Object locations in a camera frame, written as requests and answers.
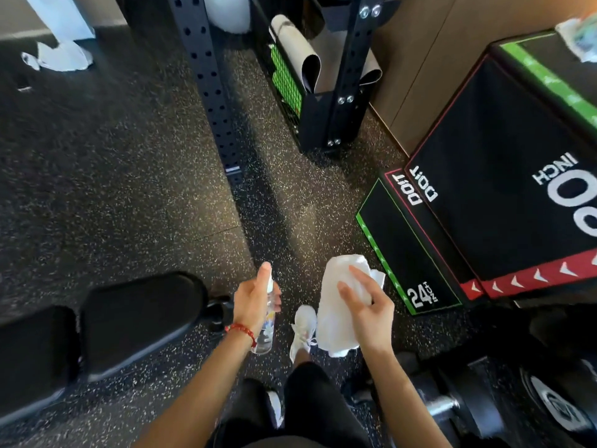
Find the person's right hand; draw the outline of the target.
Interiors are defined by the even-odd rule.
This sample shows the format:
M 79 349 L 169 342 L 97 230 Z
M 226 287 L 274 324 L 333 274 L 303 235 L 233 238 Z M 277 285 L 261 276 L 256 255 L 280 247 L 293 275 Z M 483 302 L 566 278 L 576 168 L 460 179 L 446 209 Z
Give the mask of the person's right hand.
M 355 338 L 366 362 L 378 357 L 394 357 L 392 350 L 392 323 L 395 306 L 383 289 L 369 275 L 355 266 L 349 266 L 352 276 L 371 296 L 371 306 L 349 309 Z

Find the white cleaning cloth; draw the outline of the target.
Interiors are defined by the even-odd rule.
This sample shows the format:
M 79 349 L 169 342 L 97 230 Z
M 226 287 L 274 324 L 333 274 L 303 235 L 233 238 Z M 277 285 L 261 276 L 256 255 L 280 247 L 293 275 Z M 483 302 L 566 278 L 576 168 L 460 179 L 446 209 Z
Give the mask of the white cleaning cloth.
M 347 284 L 365 305 L 372 303 L 369 292 L 349 271 L 350 266 L 367 274 L 379 287 L 383 287 L 386 278 L 384 272 L 370 268 L 363 255 L 340 255 L 328 261 L 321 284 L 315 337 L 319 349 L 332 358 L 346 357 L 359 348 L 350 311 L 339 294 L 337 283 L 342 281 Z

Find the clear spray bottle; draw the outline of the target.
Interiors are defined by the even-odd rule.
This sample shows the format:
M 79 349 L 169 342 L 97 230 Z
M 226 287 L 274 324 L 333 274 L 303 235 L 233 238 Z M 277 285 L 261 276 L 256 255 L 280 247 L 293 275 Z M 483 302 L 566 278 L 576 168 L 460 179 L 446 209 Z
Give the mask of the clear spray bottle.
M 274 339 L 274 327 L 275 327 L 275 294 L 273 286 L 273 276 L 270 273 L 270 277 L 267 285 L 267 314 L 265 322 L 261 328 L 261 331 L 256 339 L 256 344 L 251 348 L 251 352 L 255 355 L 267 354 L 273 346 Z

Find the person's right forearm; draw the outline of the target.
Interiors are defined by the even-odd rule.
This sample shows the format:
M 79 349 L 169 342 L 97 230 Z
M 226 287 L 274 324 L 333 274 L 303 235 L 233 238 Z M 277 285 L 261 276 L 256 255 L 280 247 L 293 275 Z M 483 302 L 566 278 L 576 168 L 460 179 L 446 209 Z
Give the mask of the person's right forearm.
M 396 448 L 452 448 L 391 347 L 361 345 Z

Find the small black plyo box green trim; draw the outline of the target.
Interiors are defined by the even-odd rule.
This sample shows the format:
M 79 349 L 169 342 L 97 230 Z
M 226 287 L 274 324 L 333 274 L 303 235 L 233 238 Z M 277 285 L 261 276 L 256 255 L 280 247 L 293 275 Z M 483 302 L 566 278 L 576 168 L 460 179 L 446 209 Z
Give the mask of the small black plyo box green trim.
M 356 221 L 412 316 L 463 306 L 459 285 L 447 277 L 441 259 L 415 230 L 406 206 L 382 179 L 373 184 Z

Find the black trousers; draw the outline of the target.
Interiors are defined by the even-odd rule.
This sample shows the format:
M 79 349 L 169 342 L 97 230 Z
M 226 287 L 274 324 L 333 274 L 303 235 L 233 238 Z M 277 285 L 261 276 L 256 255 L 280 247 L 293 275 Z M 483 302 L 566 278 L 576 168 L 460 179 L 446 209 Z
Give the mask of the black trousers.
M 283 400 L 284 421 L 276 428 L 267 388 L 244 379 L 205 448 L 373 448 L 336 385 L 314 362 L 291 372 Z

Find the black bench foot roller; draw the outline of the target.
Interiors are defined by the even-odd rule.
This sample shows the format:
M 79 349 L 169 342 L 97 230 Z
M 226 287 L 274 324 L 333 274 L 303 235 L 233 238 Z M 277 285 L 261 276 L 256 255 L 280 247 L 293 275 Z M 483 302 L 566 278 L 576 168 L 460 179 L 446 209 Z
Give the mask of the black bench foot roller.
M 234 301 L 230 295 L 212 297 L 206 304 L 200 322 L 214 335 L 224 333 L 234 318 Z

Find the black storage rack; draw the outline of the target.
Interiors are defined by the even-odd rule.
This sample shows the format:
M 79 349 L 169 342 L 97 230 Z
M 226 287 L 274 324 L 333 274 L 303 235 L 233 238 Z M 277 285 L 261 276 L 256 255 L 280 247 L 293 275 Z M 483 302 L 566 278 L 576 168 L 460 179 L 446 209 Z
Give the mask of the black storage rack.
M 273 90 L 298 149 L 332 152 L 353 142 L 359 132 L 371 94 L 382 77 L 372 50 L 374 33 L 389 22 L 402 0 L 250 0 L 251 28 L 258 60 Z M 274 16 L 285 15 L 303 36 L 315 38 L 323 28 L 347 31 L 335 88 L 308 92 L 290 65 L 278 38 L 271 36 Z M 273 84 L 275 71 L 270 44 L 279 47 L 302 93 L 300 117 L 290 109 Z

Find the black plyo box red trim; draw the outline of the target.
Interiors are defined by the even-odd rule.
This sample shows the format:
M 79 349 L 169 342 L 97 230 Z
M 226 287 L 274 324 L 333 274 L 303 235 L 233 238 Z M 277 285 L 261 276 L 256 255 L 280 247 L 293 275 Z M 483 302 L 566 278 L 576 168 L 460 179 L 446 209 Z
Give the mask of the black plyo box red trim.
M 597 303 L 597 152 L 490 50 L 382 176 L 463 304 Z

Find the black bench seat pad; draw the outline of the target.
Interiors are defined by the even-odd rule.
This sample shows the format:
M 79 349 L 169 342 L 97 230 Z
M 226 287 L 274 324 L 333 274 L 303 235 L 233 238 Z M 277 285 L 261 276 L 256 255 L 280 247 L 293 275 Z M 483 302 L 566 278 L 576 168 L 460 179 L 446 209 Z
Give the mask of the black bench seat pad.
M 87 381 L 110 377 L 180 337 L 198 323 L 207 301 L 205 284 L 186 272 L 91 291 L 80 311 Z

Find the grey rolled mat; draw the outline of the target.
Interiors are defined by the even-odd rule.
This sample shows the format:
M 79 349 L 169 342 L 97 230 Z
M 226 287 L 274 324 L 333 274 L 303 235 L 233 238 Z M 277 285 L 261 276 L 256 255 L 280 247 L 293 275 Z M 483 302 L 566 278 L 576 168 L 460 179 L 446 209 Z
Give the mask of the grey rolled mat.
M 271 36 L 278 38 L 302 86 L 319 94 L 335 88 L 347 31 L 330 32 L 326 27 L 313 39 L 306 39 L 285 15 L 273 17 Z

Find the white exercise ball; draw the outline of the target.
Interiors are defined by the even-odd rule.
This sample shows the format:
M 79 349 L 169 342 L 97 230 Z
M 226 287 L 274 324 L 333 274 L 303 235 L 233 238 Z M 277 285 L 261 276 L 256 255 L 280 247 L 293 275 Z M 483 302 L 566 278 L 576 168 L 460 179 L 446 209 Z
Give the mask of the white exercise ball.
M 204 0 L 204 5 L 213 26 L 234 35 L 250 31 L 250 0 Z

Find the black bench back pad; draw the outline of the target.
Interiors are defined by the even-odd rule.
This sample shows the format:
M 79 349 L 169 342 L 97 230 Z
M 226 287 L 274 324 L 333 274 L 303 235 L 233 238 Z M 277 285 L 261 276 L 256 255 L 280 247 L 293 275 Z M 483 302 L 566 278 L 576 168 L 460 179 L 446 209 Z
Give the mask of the black bench back pad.
M 66 306 L 0 325 L 0 427 L 62 397 L 78 377 L 80 353 L 76 314 Z

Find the white crumpled sheet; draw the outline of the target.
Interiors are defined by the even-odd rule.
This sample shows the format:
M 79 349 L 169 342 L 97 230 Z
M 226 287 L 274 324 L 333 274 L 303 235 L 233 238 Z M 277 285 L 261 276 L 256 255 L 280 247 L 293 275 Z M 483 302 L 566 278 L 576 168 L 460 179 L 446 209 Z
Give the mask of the white crumpled sheet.
M 52 48 L 37 42 L 37 56 L 22 52 L 22 61 L 36 71 L 45 68 L 54 72 L 83 71 L 94 64 L 92 54 L 75 42 L 59 42 Z

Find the white stand post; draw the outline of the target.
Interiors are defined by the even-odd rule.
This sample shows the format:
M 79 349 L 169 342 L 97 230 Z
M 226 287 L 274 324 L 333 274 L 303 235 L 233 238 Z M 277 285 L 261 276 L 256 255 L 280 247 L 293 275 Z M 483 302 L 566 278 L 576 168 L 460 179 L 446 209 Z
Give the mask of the white stand post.
M 95 39 L 93 27 L 74 0 L 26 1 L 60 43 Z

